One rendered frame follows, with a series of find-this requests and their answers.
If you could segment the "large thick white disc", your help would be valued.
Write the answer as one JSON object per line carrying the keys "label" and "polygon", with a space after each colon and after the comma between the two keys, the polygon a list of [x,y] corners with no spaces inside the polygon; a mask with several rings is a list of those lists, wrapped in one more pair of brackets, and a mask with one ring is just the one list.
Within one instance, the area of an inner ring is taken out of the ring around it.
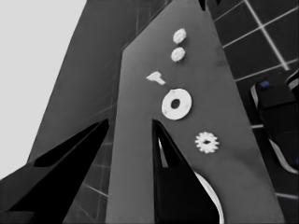
{"label": "large thick white disc", "polygon": [[218,214],[219,214],[219,224],[224,224],[224,214],[223,214],[223,210],[221,207],[221,202],[220,202],[215,190],[211,187],[211,185],[201,175],[197,174],[196,172],[194,172],[194,174],[196,175],[196,177],[199,180],[199,182],[201,183],[201,185],[204,187],[206,193],[208,194],[208,196],[210,197],[212,202],[215,204],[215,206],[218,210]]}

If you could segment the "small white toothed gear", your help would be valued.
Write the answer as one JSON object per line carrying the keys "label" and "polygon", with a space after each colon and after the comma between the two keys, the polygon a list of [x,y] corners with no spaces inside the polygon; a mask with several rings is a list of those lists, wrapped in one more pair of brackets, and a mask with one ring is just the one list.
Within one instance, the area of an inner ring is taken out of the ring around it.
{"label": "small white toothed gear", "polygon": [[185,56],[185,49],[184,48],[176,48],[171,53],[171,59],[173,62],[181,61]]}
{"label": "small white toothed gear", "polygon": [[173,41],[176,44],[181,43],[185,38],[187,37],[187,33],[185,31],[184,28],[178,29],[177,31],[175,31],[174,35],[173,35]]}
{"label": "small white toothed gear", "polygon": [[199,133],[194,143],[196,147],[201,151],[208,153],[213,153],[219,149],[220,142],[218,141],[218,137],[213,133],[201,132]]}

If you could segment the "white round pin carrier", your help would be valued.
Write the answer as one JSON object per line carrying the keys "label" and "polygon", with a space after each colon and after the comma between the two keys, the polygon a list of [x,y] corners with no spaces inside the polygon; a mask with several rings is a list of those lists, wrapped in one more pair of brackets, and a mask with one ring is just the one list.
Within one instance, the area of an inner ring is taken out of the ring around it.
{"label": "white round pin carrier", "polygon": [[162,113],[171,120],[183,119],[192,108],[192,97],[183,89],[173,89],[163,98]]}

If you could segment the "small white T-shaped piece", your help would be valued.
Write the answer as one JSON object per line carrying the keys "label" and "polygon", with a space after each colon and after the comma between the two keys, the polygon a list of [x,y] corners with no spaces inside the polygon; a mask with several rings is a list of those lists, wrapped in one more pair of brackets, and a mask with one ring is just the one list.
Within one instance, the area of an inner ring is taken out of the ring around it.
{"label": "small white T-shaped piece", "polygon": [[164,85],[165,81],[162,79],[162,75],[160,72],[156,71],[151,73],[150,75],[147,76],[147,80],[149,81],[155,81],[159,83],[160,85]]}

